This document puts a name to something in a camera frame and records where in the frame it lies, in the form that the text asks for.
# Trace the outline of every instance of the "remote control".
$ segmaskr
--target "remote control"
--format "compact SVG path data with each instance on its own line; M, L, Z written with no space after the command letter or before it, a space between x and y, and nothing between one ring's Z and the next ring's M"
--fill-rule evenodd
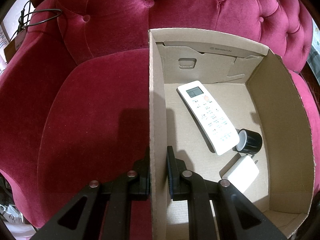
M239 143L239 135L216 100L201 84L193 81L178 87L217 155L222 155Z

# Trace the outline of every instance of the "cardboard box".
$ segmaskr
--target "cardboard box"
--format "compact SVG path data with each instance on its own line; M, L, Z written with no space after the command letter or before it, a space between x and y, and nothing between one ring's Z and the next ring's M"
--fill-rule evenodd
M172 202L166 148L204 179L218 182L239 158L218 156L180 98L177 87L199 80L236 129L263 137L259 175L244 192L287 236L308 215L314 183L310 126L281 58L265 45L201 29L149 31L150 166L154 239L188 239L186 201Z

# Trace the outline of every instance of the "white charger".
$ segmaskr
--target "white charger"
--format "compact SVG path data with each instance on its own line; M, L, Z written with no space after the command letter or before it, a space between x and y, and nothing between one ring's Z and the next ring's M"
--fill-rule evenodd
M241 193L252 184L259 174L259 169L249 155L242 156L222 176L222 179L229 180Z

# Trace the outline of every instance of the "sofa button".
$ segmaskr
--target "sofa button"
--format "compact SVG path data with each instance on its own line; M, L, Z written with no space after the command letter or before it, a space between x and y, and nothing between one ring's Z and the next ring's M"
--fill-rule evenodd
M90 20L90 15L85 15L85 16L83 17L83 20L84 20L85 22L88 22L88 21Z
M153 0L145 0L144 1L144 5L147 6L147 7L152 7L155 5L155 1Z

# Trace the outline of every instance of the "label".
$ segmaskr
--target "label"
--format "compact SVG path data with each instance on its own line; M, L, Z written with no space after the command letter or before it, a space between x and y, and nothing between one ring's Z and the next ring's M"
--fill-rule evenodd
M14 38L14 45L16 47L16 51L21 47L24 38L26 37L27 29L24 28L21 32L17 34L17 36Z

